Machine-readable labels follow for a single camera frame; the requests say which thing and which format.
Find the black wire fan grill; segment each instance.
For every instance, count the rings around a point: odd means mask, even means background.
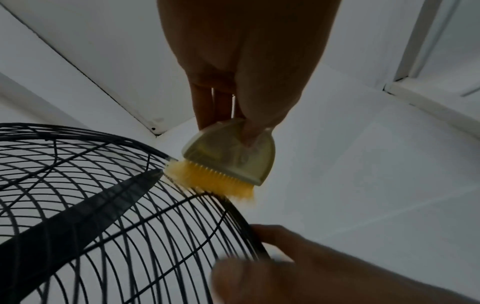
[[[222,256],[267,256],[226,199],[111,134],[0,124],[0,303],[212,303]]]

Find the hand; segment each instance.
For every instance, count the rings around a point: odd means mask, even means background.
[[[340,0],[157,0],[165,36],[203,129],[246,118],[250,145],[297,103],[327,43]]]
[[[211,283],[226,304],[477,303],[302,238],[281,226],[253,225],[262,242],[293,262],[220,260]]]

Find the black fan blade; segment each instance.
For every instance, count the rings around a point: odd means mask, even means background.
[[[0,244],[0,303],[18,303],[101,235],[162,177],[129,178]]]

